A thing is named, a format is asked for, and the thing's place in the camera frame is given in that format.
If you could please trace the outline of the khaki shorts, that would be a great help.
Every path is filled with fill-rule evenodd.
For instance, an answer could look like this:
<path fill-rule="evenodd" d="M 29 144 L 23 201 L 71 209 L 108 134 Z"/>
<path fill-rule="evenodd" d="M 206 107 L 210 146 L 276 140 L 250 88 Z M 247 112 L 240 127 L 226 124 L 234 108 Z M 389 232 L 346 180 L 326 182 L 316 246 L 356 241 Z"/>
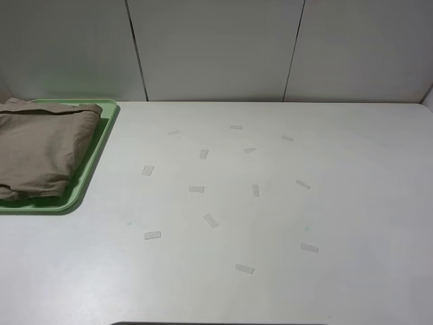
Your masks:
<path fill-rule="evenodd" d="M 9 98 L 1 105 L 1 199 L 61 197 L 86 155 L 101 114 L 97 104 Z"/>

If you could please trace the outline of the green plastic tray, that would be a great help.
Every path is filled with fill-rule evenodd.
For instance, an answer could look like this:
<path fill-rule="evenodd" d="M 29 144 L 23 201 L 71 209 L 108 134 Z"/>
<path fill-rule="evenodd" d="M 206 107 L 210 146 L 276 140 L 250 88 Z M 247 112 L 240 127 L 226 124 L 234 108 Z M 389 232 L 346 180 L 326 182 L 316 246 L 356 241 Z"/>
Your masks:
<path fill-rule="evenodd" d="M 83 201 L 91 178 L 116 122 L 120 107 L 111 99 L 37 99 L 36 103 L 59 103 L 78 106 L 97 104 L 102 108 L 101 118 L 89 149 L 62 197 L 31 198 L 1 201 L 2 215 L 65 215 L 75 210 Z"/>

